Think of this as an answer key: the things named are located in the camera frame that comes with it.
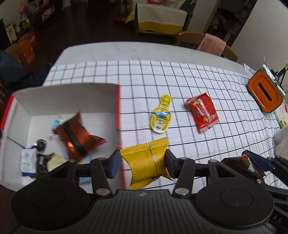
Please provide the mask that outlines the yellow snack packet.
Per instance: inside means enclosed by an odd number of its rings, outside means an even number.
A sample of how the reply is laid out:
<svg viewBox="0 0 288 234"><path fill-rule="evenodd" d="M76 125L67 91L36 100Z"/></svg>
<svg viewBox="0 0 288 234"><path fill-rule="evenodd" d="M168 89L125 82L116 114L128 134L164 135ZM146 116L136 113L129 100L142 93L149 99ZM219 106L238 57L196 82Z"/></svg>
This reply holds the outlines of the yellow snack packet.
<svg viewBox="0 0 288 234"><path fill-rule="evenodd" d="M140 190L161 176L172 179L165 166L167 147L167 138L161 138L120 150L122 158L131 169L132 190Z"/></svg>

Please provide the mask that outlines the copper brown snack packet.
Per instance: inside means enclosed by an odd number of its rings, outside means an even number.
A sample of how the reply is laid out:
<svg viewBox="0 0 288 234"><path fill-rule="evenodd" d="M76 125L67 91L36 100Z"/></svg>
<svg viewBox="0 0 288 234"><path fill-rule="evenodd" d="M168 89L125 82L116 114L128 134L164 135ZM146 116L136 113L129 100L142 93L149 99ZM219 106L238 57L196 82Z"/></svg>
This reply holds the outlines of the copper brown snack packet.
<svg viewBox="0 0 288 234"><path fill-rule="evenodd" d="M66 146L68 158L77 162L106 142L104 138L92 135L84 128L80 112L58 126L54 133Z"/></svg>

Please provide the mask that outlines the cream snack packet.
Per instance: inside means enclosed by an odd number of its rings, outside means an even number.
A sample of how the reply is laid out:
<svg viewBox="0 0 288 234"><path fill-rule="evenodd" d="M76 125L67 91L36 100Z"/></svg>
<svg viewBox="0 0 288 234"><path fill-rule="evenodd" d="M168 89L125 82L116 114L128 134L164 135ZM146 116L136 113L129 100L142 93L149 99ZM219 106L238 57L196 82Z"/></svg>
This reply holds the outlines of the cream snack packet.
<svg viewBox="0 0 288 234"><path fill-rule="evenodd" d="M62 165L65 162L66 162L66 160L64 159L63 156L61 156L57 153L53 153L51 155L50 160L48 160L48 162L47 162L48 172L52 171L53 169L57 168L58 166Z"/></svg>

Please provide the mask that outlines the black snack packet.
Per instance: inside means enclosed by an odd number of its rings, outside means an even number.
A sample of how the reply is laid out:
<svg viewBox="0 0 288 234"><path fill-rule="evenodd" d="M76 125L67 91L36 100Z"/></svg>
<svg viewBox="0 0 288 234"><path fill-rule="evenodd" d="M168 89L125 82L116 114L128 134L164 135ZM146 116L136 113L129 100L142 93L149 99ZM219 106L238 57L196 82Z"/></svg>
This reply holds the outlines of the black snack packet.
<svg viewBox="0 0 288 234"><path fill-rule="evenodd" d="M52 155L45 155L46 141L40 139L36 144L37 163L36 163L36 179L48 173L47 163Z"/></svg>

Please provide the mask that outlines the white blue snack packet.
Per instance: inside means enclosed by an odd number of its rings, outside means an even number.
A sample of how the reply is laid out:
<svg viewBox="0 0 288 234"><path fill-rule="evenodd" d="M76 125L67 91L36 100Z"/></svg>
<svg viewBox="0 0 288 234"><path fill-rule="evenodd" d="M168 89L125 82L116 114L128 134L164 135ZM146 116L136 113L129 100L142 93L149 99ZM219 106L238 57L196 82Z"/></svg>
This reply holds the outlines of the white blue snack packet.
<svg viewBox="0 0 288 234"><path fill-rule="evenodd" d="M21 150L21 174L30 178L36 177L37 149L28 148Z"/></svg>

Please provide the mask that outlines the dark brown snack packet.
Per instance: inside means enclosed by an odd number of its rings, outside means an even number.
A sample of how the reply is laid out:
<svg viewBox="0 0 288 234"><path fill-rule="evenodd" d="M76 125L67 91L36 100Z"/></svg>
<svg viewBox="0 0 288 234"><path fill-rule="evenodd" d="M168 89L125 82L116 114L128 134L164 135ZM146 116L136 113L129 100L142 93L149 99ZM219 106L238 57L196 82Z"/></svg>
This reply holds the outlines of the dark brown snack packet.
<svg viewBox="0 0 288 234"><path fill-rule="evenodd" d="M263 179L266 176L263 169L247 155L227 157L224 158L221 163L247 178Z"/></svg>

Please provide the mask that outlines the light blue snack packet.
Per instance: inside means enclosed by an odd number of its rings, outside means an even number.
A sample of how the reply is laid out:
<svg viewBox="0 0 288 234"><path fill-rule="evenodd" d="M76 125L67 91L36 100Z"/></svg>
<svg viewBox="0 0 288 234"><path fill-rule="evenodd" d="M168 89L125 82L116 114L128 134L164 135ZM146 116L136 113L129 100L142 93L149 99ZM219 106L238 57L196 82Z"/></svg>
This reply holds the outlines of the light blue snack packet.
<svg viewBox="0 0 288 234"><path fill-rule="evenodd" d="M58 128L58 126L60 126L63 123L63 121L64 121L63 116L61 116L60 114L57 115L57 117L53 121L53 124L52 124L52 127L51 127L51 131L50 131L50 133L48 135L48 139L49 140L53 140L55 138L56 134L54 133L54 130L56 128Z"/></svg>

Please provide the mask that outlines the clear plastic bag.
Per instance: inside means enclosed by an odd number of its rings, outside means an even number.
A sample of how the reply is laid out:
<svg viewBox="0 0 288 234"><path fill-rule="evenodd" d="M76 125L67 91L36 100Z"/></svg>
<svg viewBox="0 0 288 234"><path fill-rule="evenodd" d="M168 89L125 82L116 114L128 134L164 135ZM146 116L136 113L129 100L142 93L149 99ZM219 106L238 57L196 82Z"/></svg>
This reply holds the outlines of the clear plastic bag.
<svg viewBox="0 0 288 234"><path fill-rule="evenodd" d="M273 136L274 156L288 160L288 126L284 126Z"/></svg>

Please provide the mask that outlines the yellow minion candy pack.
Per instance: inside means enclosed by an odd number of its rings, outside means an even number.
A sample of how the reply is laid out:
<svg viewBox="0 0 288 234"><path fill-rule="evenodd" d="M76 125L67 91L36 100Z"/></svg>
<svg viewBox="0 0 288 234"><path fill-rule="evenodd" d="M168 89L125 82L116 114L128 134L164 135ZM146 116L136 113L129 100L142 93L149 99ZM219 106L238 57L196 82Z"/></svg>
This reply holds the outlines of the yellow minion candy pack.
<svg viewBox="0 0 288 234"><path fill-rule="evenodd" d="M171 96L163 94L159 106L150 113L150 128L156 133L164 133L171 121L172 115L169 111Z"/></svg>

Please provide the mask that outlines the colourful paper booklet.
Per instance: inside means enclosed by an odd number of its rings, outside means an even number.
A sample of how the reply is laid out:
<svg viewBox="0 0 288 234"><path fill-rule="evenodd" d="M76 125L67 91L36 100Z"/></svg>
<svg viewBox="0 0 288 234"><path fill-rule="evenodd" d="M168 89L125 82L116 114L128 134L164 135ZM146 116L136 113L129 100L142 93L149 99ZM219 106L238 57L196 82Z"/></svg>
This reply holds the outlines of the colourful paper booklet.
<svg viewBox="0 0 288 234"><path fill-rule="evenodd" d="M276 120L279 124L279 127L282 129L288 124L288 106L285 100L282 104L274 111Z"/></svg>

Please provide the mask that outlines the red snack bag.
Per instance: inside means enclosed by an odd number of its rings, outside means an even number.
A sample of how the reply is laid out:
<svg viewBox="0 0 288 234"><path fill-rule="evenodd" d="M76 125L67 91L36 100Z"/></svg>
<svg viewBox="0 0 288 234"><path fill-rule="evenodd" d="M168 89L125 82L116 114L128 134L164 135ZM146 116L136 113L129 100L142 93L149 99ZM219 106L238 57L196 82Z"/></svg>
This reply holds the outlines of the red snack bag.
<svg viewBox="0 0 288 234"><path fill-rule="evenodd" d="M207 93L186 100L200 133L220 122L214 104Z"/></svg>

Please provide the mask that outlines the white black grid tablecloth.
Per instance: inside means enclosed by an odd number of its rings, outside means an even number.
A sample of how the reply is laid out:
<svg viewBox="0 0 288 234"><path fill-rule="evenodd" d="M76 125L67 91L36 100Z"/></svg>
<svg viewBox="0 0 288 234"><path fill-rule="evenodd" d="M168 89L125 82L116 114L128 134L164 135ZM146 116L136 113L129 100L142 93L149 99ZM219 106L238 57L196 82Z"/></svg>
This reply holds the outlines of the white black grid tablecloth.
<svg viewBox="0 0 288 234"><path fill-rule="evenodd" d="M207 163L239 156L244 150L264 158L274 156L272 138L279 130L276 116L261 112L247 91L248 80L245 73L210 66L113 60L55 65L44 84L118 84L124 148L164 137L175 156ZM185 102L202 93L212 99L220 121L199 133ZM172 98L172 119L168 130L157 134L150 129L149 117L164 94Z"/></svg>

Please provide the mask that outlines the orange green tissue box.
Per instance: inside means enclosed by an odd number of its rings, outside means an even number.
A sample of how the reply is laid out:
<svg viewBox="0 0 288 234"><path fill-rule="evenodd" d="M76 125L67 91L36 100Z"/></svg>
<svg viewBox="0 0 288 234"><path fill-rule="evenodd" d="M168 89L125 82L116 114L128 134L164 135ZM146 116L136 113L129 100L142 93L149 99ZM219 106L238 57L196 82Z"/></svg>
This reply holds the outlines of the orange green tissue box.
<svg viewBox="0 0 288 234"><path fill-rule="evenodd" d="M275 111L285 96L284 90L275 78L272 78L271 71L265 65L249 79L247 90L265 113Z"/></svg>

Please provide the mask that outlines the red and white cardboard box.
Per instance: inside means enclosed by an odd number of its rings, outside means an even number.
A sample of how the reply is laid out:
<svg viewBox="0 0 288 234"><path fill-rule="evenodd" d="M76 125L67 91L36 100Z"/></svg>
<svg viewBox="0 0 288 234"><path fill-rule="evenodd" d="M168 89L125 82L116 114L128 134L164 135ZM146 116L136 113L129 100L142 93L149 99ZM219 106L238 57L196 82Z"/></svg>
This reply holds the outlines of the red and white cardboard box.
<svg viewBox="0 0 288 234"><path fill-rule="evenodd" d="M103 160L113 190L118 171L120 87L75 83L17 91L1 119L1 185L18 191L62 162Z"/></svg>

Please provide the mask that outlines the pink towel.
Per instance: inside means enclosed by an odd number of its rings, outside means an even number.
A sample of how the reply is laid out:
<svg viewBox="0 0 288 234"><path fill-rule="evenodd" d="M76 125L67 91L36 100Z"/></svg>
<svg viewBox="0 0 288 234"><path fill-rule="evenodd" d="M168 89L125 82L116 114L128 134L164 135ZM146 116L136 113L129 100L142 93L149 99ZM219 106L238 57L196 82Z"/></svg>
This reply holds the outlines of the pink towel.
<svg viewBox="0 0 288 234"><path fill-rule="evenodd" d="M204 39L198 46L197 50L215 56L221 56L225 47L226 47L225 41L211 34L206 34L204 36Z"/></svg>

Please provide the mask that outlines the sofa with cream cover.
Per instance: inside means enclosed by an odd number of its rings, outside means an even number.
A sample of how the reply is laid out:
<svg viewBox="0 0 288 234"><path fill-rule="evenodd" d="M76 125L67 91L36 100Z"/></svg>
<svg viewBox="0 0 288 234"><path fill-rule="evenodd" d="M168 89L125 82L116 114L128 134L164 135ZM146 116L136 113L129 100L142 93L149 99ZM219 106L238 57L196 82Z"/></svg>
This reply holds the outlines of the sofa with cream cover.
<svg viewBox="0 0 288 234"><path fill-rule="evenodd" d="M197 1L131 1L125 23L140 32L176 35L186 30Z"/></svg>

